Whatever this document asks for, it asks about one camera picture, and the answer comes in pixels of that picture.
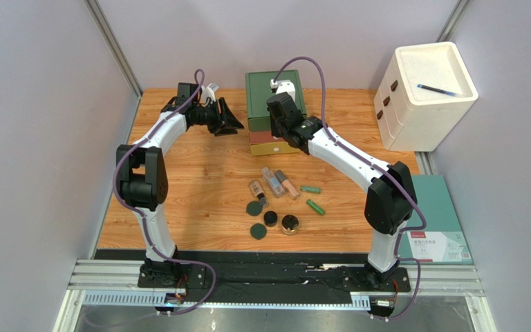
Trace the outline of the red drawer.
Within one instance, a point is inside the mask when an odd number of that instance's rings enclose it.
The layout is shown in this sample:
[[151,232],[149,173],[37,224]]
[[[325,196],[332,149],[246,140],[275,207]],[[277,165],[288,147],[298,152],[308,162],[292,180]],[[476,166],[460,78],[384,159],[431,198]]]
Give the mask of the red drawer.
[[250,131],[248,136],[251,145],[266,144],[279,141],[279,138],[274,137],[270,131]]

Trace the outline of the green top drawer box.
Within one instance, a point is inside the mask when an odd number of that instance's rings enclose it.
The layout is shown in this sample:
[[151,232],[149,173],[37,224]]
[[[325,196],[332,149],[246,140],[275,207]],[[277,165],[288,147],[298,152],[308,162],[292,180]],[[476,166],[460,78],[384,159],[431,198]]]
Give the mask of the green top drawer box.
[[[245,74],[248,126],[251,132],[270,131],[270,114],[266,101],[274,93],[270,88],[270,80],[277,74],[276,71],[250,72]],[[280,80],[290,80],[297,90],[297,108],[306,115],[306,103],[302,91],[299,71],[285,70],[280,76]]]

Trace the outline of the clear blue-label bottle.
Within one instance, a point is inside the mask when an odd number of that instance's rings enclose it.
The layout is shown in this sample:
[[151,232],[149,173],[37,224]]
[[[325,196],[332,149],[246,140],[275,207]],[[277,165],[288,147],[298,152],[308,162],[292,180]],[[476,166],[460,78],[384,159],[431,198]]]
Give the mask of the clear blue-label bottle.
[[280,198],[286,193],[282,184],[269,167],[262,167],[261,175],[276,198]]

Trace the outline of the beige grey-cap tube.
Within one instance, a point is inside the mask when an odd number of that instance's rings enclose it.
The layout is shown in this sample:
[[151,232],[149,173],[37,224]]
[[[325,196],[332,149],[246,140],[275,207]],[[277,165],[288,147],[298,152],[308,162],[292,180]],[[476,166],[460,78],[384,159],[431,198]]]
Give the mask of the beige grey-cap tube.
[[300,197],[300,191],[292,184],[290,179],[281,170],[275,171],[274,175],[292,199],[297,199]]

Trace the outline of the brown foundation bottle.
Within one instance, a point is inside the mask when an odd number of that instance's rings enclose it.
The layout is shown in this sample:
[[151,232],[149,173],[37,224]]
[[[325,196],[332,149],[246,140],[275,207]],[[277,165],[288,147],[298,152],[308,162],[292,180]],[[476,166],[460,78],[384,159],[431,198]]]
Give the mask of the brown foundation bottle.
[[265,191],[259,181],[252,181],[249,184],[249,188],[251,189],[254,197],[260,202],[260,204],[262,204],[262,206],[265,207],[269,205],[265,196]]

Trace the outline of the black round jar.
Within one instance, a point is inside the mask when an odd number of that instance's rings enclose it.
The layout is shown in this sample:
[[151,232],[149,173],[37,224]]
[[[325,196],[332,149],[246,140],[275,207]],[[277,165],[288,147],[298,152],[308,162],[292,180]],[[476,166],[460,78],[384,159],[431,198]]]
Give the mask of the black round jar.
[[263,215],[263,222],[268,227],[276,226],[278,222],[278,214],[275,211],[267,211]]

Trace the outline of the gold rim compact jar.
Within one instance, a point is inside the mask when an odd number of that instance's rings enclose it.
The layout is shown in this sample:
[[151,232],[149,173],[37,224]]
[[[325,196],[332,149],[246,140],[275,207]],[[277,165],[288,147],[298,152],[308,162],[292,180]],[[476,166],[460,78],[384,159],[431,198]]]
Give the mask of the gold rim compact jar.
[[296,234],[299,226],[299,219],[295,215],[287,214],[282,218],[281,231],[286,235]]

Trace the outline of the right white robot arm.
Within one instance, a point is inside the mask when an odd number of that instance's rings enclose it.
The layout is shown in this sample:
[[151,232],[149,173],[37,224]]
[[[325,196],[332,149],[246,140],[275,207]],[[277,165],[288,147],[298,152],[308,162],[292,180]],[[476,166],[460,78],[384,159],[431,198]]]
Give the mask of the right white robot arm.
[[401,162],[386,163],[346,142],[323,120],[306,117],[289,93],[276,94],[266,104],[278,134],[291,147],[333,166],[365,192],[364,217],[374,230],[367,264],[383,278],[392,275],[398,267],[399,234],[418,202],[409,168]]

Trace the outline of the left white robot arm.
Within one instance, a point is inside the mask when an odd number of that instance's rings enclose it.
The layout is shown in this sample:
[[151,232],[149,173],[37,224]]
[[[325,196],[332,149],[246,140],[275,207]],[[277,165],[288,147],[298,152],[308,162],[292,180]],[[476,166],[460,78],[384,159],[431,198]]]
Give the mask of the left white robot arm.
[[132,145],[116,150],[113,193],[131,210],[142,229],[150,266],[173,272],[182,260],[167,227],[164,202],[169,184],[165,154],[190,127],[204,126],[214,136],[236,134],[244,126],[225,98],[216,97],[218,85],[180,83],[177,94],[162,108],[156,123]]

